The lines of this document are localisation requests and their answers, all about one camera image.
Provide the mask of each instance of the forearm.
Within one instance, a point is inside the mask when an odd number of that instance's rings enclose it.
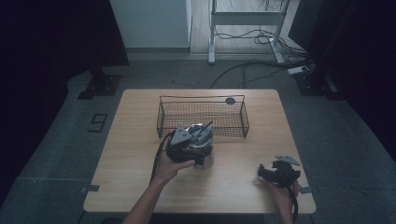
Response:
[[[293,214],[290,210],[280,209],[279,216],[281,224],[293,224]]]
[[[154,178],[140,199],[134,205],[127,217],[122,221],[122,224],[147,224],[154,211],[155,205],[160,198],[161,191],[166,183]]]

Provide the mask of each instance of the white wall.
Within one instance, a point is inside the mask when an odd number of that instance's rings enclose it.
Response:
[[[125,48],[188,48],[190,0],[110,0]]]

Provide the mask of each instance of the gray floor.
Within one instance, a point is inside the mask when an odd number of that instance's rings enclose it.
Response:
[[[130,55],[130,67],[105,69],[122,75],[113,97],[77,100],[91,76],[69,81],[69,94],[34,156],[16,179],[0,211],[1,224],[100,223],[125,214],[85,213],[82,205],[101,155],[111,121],[126,89],[207,89],[226,69],[247,60],[218,58],[208,65],[190,55]],[[252,65],[247,79],[278,68]],[[221,78],[215,89],[236,89],[241,69]],[[317,211],[297,223],[396,223],[396,165],[374,134],[346,101],[302,96],[286,70],[247,84],[249,89],[279,92],[290,128],[313,187]],[[108,114],[101,133],[94,114]],[[277,223],[276,215],[155,216],[157,223]]]

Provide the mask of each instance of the power strip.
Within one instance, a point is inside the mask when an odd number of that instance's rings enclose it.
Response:
[[[301,66],[301,67],[295,67],[295,68],[288,69],[288,74],[295,75],[295,74],[304,73],[304,72],[308,72],[308,71],[309,71],[309,69],[306,66]]]

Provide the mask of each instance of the black stand base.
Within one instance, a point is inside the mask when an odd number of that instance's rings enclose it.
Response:
[[[329,100],[344,100],[329,76],[319,79],[312,74],[303,73],[294,75],[294,79],[303,96],[327,96]]]
[[[91,100],[93,96],[114,96],[120,84],[120,75],[103,76],[100,81],[93,78],[85,91],[79,94],[79,100]]]

